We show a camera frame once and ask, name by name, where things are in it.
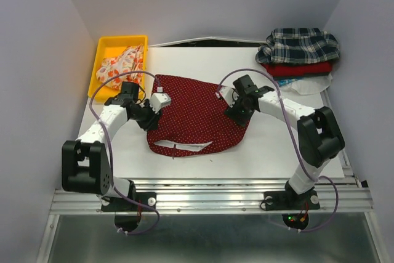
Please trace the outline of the dark red polka dot skirt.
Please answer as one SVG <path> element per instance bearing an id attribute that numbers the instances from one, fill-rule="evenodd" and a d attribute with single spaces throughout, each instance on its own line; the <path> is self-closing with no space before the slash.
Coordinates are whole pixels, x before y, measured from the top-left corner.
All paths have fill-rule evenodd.
<path id="1" fill-rule="evenodd" d="M 226 116 L 217 85 L 172 75 L 156 76 L 172 102 L 162 109 L 158 128 L 147 132 L 154 153 L 173 158 L 220 153 L 238 145 L 247 126 Z"/>

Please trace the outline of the navy white plaid skirt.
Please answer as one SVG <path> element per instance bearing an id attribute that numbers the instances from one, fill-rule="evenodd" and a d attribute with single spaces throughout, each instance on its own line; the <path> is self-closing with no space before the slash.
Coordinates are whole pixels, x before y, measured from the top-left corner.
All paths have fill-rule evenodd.
<path id="1" fill-rule="evenodd" d="M 308 65 L 337 60 L 340 46 L 334 35 L 318 28 L 276 28 L 256 53 L 262 64 Z"/>

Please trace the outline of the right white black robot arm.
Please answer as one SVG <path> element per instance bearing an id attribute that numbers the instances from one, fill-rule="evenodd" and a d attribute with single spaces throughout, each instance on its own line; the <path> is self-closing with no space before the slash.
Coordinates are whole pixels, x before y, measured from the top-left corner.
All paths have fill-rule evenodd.
<path id="1" fill-rule="evenodd" d="M 228 105 L 226 116 L 240 126 L 260 112 L 281 120 L 289 131 L 299 166 L 284 190 L 263 194 L 260 208 L 264 211 L 319 209 L 315 184 L 324 167 L 345 147 L 333 111 L 286 99 L 278 88 L 257 87 L 249 75 L 235 80 L 233 87 L 219 86 L 217 97 Z"/>

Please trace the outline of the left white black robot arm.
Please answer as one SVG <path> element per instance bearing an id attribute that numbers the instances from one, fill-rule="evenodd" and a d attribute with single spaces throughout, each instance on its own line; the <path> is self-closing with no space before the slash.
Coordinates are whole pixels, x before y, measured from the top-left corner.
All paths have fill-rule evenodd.
<path id="1" fill-rule="evenodd" d="M 124 210 L 141 206 L 135 184 L 114 176 L 111 141 L 128 122 L 135 121 L 144 131 L 158 128 L 163 108 L 171 98 L 158 88 L 149 99 L 139 100 L 139 86 L 125 82 L 120 93 L 104 103 L 101 114 L 76 140 L 62 146 L 62 188 L 67 192 L 91 193 L 106 200 L 116 198 Z"/>

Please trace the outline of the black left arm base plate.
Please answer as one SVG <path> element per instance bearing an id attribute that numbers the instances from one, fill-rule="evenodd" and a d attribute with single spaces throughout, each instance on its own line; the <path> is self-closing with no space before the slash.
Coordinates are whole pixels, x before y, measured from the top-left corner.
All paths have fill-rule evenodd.
<path id="1" fill-rule="evenodd" d="M 135 201 L 152 208 L 156 207 L 157 194 L 155 192 L 137 192 Z M 110 197 L 108 201 L 102 201 L 100 210 L 102 212 L 144 212 L 146 208 L 132 204 L 124 198 Z"/>

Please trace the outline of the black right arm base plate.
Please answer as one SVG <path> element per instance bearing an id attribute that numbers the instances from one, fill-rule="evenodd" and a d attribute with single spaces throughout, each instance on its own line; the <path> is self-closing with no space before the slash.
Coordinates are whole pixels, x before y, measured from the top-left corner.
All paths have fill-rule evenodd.
<path id="1" fill-rule="evenodd" d="M 314 190 L 301 195 L 290 191 L 269 191 L 263 194 L 263 200 L 259 206 L 263 211 L 318 210 L 320 201 Z"/>

